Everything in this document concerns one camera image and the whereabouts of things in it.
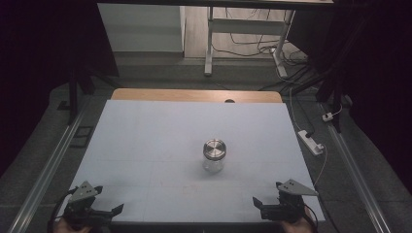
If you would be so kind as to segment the white desk frame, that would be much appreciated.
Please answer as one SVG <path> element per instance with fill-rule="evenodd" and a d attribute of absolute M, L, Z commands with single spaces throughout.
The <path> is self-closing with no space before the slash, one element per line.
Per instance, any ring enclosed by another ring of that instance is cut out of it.
<path fill-rule="evenodd" d="M 234 19 L 234 18 L 219 18 L 214 17 L 214 8 L 208 8 L 207 14 L 207 48 L 205 54 L 204 75 L 209 77 L 212 75 L 213 68 L 213 52 L 212 42 L 213 35 L 217 33 L 223 34 L 255 34 L 255 35 L 271 35 L 278 36 L 279 42 L 274 49 L 270 49 L 269 53 L 275 62 L 276 71 L 280 78 L 288 76 L 284 63 L 281 59 L 283 45 L 286 42 L 287 35 L 292 25 L 293 10 L 285 10 L 285 18 L 279 21 L 267 20 L 249 20 L 249 19 Z"/>

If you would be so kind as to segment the white cabinet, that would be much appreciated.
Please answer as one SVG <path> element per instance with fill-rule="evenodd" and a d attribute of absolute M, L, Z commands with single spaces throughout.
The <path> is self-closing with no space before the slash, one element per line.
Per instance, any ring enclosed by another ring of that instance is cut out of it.
<path fill-rule="evenodd" d="M 184 51 L 184 7 L 99 3 L 98 9 L 113 51 Z"/>

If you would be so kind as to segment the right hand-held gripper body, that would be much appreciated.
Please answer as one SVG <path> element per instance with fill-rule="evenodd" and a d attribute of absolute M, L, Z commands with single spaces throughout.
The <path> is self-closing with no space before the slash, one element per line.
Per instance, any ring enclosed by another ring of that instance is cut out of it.
<path fill-rule="evenodd" d="M 305 203 L 302 196 L 318 196 L 319 193 L 302 183 L 293 179 L 282 183 L 280 186 L 277 205 L 264 205 L 260 209 L 262 219 L 272 221 L 287 221 L 295 223 L 303 217 L 305 213 Z"/>

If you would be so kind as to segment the black metal stand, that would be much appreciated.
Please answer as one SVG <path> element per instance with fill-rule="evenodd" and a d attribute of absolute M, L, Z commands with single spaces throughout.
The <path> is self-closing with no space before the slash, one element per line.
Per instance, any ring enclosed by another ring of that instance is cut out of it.
<path fill-rule="evenodd" d="M 92 77 L 108 84 L 113 88 L 120 88 L 120 84 L 112 80 L 108 75 L 97 69 L 92 68 L 90 65 L 77 65 L 69 73 L 69 100 L 62 101 L 58 109 L 69 112 L 68 125 L 71 125 L 79 113 L 78 106 L 78 88 L 81 89 L 83 94 L 92 95 L 96 89 Z"/>
<path fill-rule="evenodd" d="M 340 111 L 341 111 L 341 97 L 342 97 L 342 68 L 340 65 L 332 65 L 326 71 L 322 72 L 317 78 L 310 80 L 309 82 L 303 83 L 297 88 L 292 88 L 290 91 L 291 95 L 300 93 L 301 91 L 314 86 L 315 84 L 321 83 L 321 86 L 318 92 L 315 95 L 315 98 L 318 102 L 326 102 L 329 97 L 332 97 L 333 105 L 332 109 L 335 112 L 335 116 L 331 120 L 334 129 L 340 133 Z"/>

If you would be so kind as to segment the wooden table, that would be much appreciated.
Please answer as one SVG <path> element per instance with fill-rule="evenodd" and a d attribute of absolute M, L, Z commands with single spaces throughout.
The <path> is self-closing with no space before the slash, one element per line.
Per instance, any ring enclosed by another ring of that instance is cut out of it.
<path fill-rule="evenodd" d="M 219 102 L 219 103 L 282 103 L 275 91 L 245 90 L 199 90 L 199 89 L 155 89 L 118 88 L 112 100 L 175 101 L 175 102 Z"/>

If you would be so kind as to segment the white power strip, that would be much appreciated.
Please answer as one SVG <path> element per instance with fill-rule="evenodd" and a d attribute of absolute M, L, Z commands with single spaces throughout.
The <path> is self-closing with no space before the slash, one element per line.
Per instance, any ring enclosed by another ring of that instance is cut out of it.
<path fill-rule="evenodd" d="M 325 147 L 322 144 L 317 144 L 312 138 L 312 135 L 306 130 L 298 131 L 297 135 L 314 156 L 318 156 L 324 152 Z"/>

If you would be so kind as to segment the person's right hand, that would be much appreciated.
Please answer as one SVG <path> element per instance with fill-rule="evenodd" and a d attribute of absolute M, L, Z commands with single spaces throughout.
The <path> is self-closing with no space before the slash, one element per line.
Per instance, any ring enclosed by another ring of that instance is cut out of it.
<path fill-rule="evenodd" d="M 282 221 L 281 225 L 285 233 L 314 233 L 312 225 L 304 217 L 295 223 Z"/>

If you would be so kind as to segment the dark curtain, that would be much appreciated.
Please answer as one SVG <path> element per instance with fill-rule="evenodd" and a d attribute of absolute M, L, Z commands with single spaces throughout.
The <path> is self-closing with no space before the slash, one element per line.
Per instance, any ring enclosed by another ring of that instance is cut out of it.
<path fill-rule="evenodd" d="M 329 72 L 319 101 L 352 100 L 350 115 L 412 194 L 412 0 L 335 0 L 297 11 L 288 40 Z"/>
<path fill-rule="evenodd" d="M 0 176 L 17 157 L 49 104 L 75 78 L 118 67 L 97 0 L 0 0 Z"/>

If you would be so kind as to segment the clear glass jar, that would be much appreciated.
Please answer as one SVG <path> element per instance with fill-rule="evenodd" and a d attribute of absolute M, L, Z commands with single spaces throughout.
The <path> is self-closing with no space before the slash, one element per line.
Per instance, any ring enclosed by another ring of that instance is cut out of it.
<path fill-rule="evenodd" d="M 218 173 L 224 167 L 224 154 L 211 155 L 206 153 L 204 155 L 202 166 L 209 173 Z"/>

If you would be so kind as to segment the round silver metal lid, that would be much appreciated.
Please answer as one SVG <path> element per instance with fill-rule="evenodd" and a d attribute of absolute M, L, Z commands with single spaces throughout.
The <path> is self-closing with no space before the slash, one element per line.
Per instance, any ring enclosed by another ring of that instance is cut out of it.
<path fill-rule="evenodd" d="M 203 155 L 212 161 L 219 161 L 226 156 L 226 145 L 222 140 L 211 139 L 203 146 Z"/>

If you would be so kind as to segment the metal floor rail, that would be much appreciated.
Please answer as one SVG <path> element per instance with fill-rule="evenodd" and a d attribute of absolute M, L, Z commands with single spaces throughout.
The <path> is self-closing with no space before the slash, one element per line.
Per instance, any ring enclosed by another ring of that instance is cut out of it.
<path fill-rule="evenodd" d="M 364 204 L 364 208 L 375 228 L 376 233 L 392 233 L 392 229 L 384 216 L 378 201 L 369 188 L 360 167 L 358 166 L 353 154 L 351 153 L 343 135 L 339 133 L 335 126 L 327 122 L 327 129 L 330 136 L 337 146 L 339 154 L 346 166 L 357 193 Z"/>
<path fill-rule="evenodd" d="M 69 147 L 70 141 L 74 137 L 74 134 L 84 117 L 84 114 L 85 108 L 81 107 L 73 121 L 65 128 L 61 139 L 58 141 L 51 157 L 47 160 L 46 165 L 29 191 L 21 208 L 17 212 L 17 216 L 7 230 L 7 233 L 25 233 L 52 181 L 63 155 Z"/>

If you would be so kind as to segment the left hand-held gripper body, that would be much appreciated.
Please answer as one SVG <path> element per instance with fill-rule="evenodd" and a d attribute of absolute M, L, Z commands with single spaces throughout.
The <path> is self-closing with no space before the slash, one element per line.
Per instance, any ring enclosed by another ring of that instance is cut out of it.
<path fill-rule="evenodd" d="M 88 181 L 84 181 L 75 188 L 63 213 L 63 217 L 70 226 L 103 227 L 111 223 L 112 212 L 97 211 L 91 208 L 97 195 Z"/>

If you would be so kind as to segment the person's left hand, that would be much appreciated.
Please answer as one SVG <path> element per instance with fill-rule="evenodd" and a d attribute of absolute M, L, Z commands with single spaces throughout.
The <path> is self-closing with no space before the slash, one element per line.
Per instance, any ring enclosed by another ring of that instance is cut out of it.
<path fill-rule="evenodd" d="M 61 218 L 53 229 L 53 233 L 89 233 L 91 227 L 83 227 L 80 230 L 72 228 L 64 218 Z"/>

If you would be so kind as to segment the black flat floor frame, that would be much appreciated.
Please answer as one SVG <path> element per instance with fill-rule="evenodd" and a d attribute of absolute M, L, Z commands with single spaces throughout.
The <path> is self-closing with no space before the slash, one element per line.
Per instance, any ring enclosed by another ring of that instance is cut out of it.
<path fill-rule="evenodd" d="M 89 144 L 93 131 L 93 126 L 79 126 L 69 147 L 75 149 L 85 149 Z"/>

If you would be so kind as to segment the white table mat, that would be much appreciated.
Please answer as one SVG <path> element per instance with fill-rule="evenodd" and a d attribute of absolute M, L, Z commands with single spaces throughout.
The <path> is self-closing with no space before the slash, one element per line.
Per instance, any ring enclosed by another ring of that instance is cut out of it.
<path fill-rule="evenodd" d="M 209 173 L 203 146 L 226 145 Z M 277 201 L 276 182 L 312 184 L 288 109 L 280 103 L 110 100 L 72 181 L 102 185 L 93 204 L 123 204 L 116 222 L 252 223 Z"/>

